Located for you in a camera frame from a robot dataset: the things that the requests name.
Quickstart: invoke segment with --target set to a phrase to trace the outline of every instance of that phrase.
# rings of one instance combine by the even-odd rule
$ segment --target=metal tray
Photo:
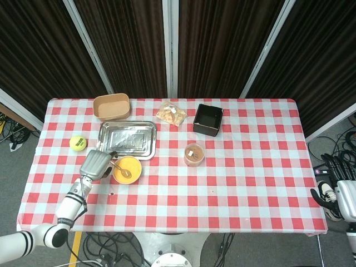
[[[107,121],[101,124],[97,149],[149,160],[156,151],[156,135],[157,127],[151,121]]]

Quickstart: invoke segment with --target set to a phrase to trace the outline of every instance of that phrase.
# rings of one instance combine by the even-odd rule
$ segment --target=bag of snacks
[[[184,110],[181,110],[176,105],[173,105],[171,102],[165,101],[160,110],[158,110],[157,115],[163,121],[166,121],[175,126],[179,126],[187,114]]]

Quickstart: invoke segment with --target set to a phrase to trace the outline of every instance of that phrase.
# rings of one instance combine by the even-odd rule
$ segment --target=black box
[[[220,129],[222,117],[222,108],[199,104],[194,118],[193,131],[216,136]]]

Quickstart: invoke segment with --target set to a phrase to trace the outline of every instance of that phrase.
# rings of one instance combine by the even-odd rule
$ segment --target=tennis ball
[[[74,151],[82,151],[87,146],[87,140],[83,136],[72,136],[69,146]]]

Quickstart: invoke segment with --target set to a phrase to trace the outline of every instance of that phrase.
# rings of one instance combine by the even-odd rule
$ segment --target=black curtain
[[[306,136],[356,103],[356,1],[298,0],[247,97],[294,99]]]
[[[180,0],[179,97],[240,96],[283,0]]]
[[[167,97],[162,0],[77,0],[115,92]]]
[[[107,94],[62,0],[1,0],[0,35],[0,88],[39,119],[54,97]]]

